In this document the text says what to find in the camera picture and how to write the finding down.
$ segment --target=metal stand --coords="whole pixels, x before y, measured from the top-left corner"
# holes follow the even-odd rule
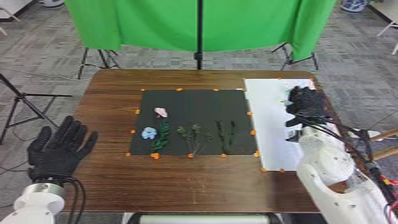
[[[0,81],[3,82],[3,85],[7,86],[7,88],[10,89],[10,91],[14,92],[15,94],[15,97],[14,97],[14,104],[12,104],[12,108],[10,108],[10,112],[8,112],[8,118],[7,118],[7,121],[5,121],[5,125],[3,125],[3,132],[1,132],[1,136],[0,136],[0,145],[3,143],[3,137],[5,137],[5,134],[7,134],[7,130],[10,127],[28,123],[30,121],[37,120],[37,119],[44,119],[47,121],[47,123],[55,126],[56,124],[53,123],[51,119],[47,118],[46,116],[46,111],[49,109],[49,106],[53,104],[53,100],[56,97],[71,97],[71,95],[53,95],[53,94],[30,94],[30,93],[21,93],[14,87],[14,85],[10,84],[7,78],[3,77],[3,75],[0,74]],[[31,102],[28,101],[26,99],[26,96],[42,96],[42,97],[51,97],[51,100],[47,102],[47,105],[46,105],[46,108],[44,110],[40,111],[39,108],[35,107],[35,105],[31,104]],[[33,111],[35,113],[35,117],[28,118],[26,120],[15,122],[10,124],[10,120],[12,120],[12,117],[14,117],[14,112],[15,112],[15,106],[17,106],[17,103],[24,103],[24,105],[28,106],[30,110]]]
[[[110,69],[113,67],[120,69],[120,66],[118,66],[118,64],[115,62],[115,59],[113,59],[111,55],[110,55],[110,53],[113,55],[117,55],[115,51],[111,51],[111,50],[101,50],[101,49],[97,49],[97,54],[99,54],[99,57],[101,57],[103,66],[97,66],[94,64],[85,63],[88,50],[90,50],[88,48],[85,48],[85,50],[83,50],[83,58],[81,58],[81,64],[79,64],[79,68],[78,68],[78,79],[81,78],[81,73],[83,73],[83,67],[85,66],[92,66],[92,67],[101,68],[101,69]]]
[[[197,70],[202,70],[202,4],[204,0],[197,0],[197,52],[193,54]]]
[[[310,56],[307,58],[303,58],[302,60],[294,61],[291,59],[293,58],[293,52],[287,54],[286,44],[287,43],[280,44],[278,47],[271,51],[271,53],[275,53],[277,50],[282,49],[282,52],[284,52],[286,61],[284,61],[284,64],[282,64],[280,71],[284,70],[286,65],[293,65],[293,64],[300,63],[302,61],[305,61],[307,59],[312,59],[314,69],[319,70],[317,60],[316,60],[316,57],[314,57],[314,52],[310,53]]]

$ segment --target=robotic hand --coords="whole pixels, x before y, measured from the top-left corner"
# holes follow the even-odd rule
[[[67,116],[51,136],[51,129],[40,129],[28,146],[28,177],[33,184],[24,188],[14,202],[14,212],[1,224],[51,224],[63,208],[63,182],[72,177],[78,163],[92,151],[97,133],[92,132],[83,144],[87,126]]]
[[[309,88],[294,87],[286,108],[294,118],[286,126],[302,124],[298,144],[303,157],[296,175],[328,224],[390,224],[396,217],[385,215],[387,201],[373,180],[355,169],[344,144],[321,130],[326,113],[323,97]],[[346,182],[348,189],[337,193],[328,186]]]

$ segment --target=gloved hand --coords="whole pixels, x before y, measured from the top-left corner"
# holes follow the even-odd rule
[[[325,124],[325,118],[328,117],[325,95],[316,90],[310,90],[309,87],[300,88],[296,86],[289,91],[287,100],[291,105],[286,107],[286,112],[294,115],[294,118],[286,122],[286,127],[303,124],[302,119],[316,124]]]
[[[95,145],[97,132],[92,132],[83,145],[87,126],[67,116],[51,138],[51,128],[40,129],[39,137],[28,146],[28,177],[31,181],[72,176],[79,160]]]

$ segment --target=green backdrop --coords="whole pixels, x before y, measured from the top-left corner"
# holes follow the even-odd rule
[[[204,0],[204,51],[287,42],[293,59],[309,57],[335,0]],[[197,0],[67,0],[88,48],[120,44],[195,51]]]

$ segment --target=gray carpet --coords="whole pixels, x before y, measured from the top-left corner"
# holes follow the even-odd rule
[[[71,99],[56,100],[47,113],[60,122],[62,117],[74,112],[95,68],[85,69],[83,80],[76,80],[83,47],[65,8],[44,9],[37,4],[19,18],[21,23],[0,23],[8,32],[8,36],[0,35],[0,72],[24,92],[72,94]],[[335,8],[316,48],[319,71],[312,71],[310,61],[286,68],[314,72],[342,123],[357,128],[369,128],[398,109],[398,55],[390,55],[398,30],[390,29],[381,37],[374,36],[385,25],[367,9],[360,14],[348,14]],[[204,69],[278,70],[282,52],[271,54],[270,51],[271,48],[206,53]],[[117,61],[122,68],[195,68],[191,53],[127,46],[118,52]],[[99,63],[94,51],[88,62]],[[42,98],[35,97],[33,102],[44,105]],[[12,93],[0,85],[0,125],[10,104]],[[28,109],[19,107],[15,120],[30,115]],[[26,160],[28,141],[19,138],[30,139],[42,125],[42,121],[37,121],[17,126],[14,134],[8,132],[0,146],[3,167],[12,167]],[[376,124],[373,130],[394,128],[398,113]],[[392,156],[380,161],[390,178],[398,178],[396,159]],[[0,176],[0,206],[12,203],[26,185],[23,173],[5,173]],[[0,209],[0,219],[8,211],[8,208]]]

